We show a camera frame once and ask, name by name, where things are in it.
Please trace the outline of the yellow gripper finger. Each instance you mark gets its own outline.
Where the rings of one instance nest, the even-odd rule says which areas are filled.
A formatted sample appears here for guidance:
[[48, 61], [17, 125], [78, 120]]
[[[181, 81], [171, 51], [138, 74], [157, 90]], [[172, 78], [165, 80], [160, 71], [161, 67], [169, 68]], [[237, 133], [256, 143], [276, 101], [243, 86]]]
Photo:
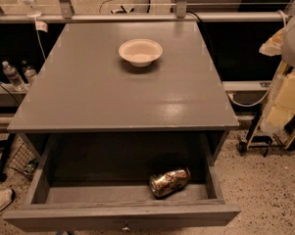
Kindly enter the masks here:
[[281, 54], [281, 44], [284, 29], [278, 30], [272, 37], [270, 37], [259, 49], [259, 52], [266, 56], [275, 56]]
[[284, 62], [279, 64], [262, 108], [260, 128], [268, 135], [278, 132], [295, 116], [295, 71], [284, 75], [287, 67]]

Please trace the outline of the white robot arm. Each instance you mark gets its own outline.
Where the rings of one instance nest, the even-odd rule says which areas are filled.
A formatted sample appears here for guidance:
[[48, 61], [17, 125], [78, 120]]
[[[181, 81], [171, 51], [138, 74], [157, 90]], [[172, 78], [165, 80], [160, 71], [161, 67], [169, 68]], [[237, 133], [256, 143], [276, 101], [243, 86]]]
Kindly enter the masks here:
[[280, 67], [290, 66], [292, 72], [278, 71], [272, 80], [260, 123], [262, 131], [273, 135], [295, 115], [295, 15], [283, 22], [283, 28], [270, 37], [259, 52], [267, 56], [281, 56]]

